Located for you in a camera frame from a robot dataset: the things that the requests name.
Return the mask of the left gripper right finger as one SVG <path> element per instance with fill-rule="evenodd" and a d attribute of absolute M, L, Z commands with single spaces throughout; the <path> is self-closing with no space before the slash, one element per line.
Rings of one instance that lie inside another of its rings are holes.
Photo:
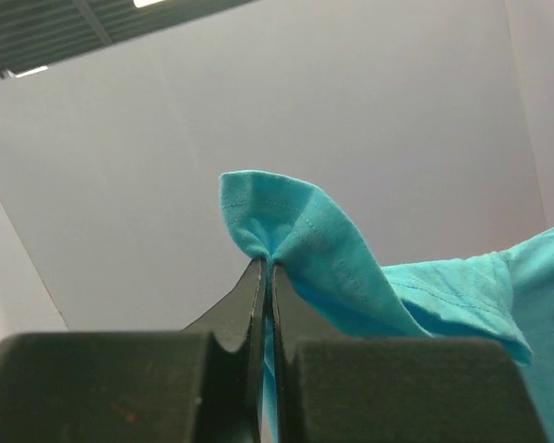
<path fill-rule="evenodd" d="M 282 442 L 543 442 L 506 350 L 485 339 L 353 338 L 272 277 Z"/>

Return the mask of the turquoise t shirt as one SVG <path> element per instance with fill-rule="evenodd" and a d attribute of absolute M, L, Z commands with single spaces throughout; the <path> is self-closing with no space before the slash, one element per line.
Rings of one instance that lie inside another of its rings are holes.
<path fill-rule="evenodd" d="M 228 172 L 219 201 L 238 248 L 283 265 L 296 292 L 344 333 L 500 341 L 554 442 L 554 227 L 499 252 L 382 266 L 344 211 L 308 182 Z"/>

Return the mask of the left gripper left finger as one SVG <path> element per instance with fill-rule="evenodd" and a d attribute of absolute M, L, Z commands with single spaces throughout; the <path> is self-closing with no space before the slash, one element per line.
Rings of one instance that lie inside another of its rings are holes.
<path fill-rule="evenodd" d="M 181 330 L 0 341 L 0 442 L 257 442 L 264 263 Z"/>

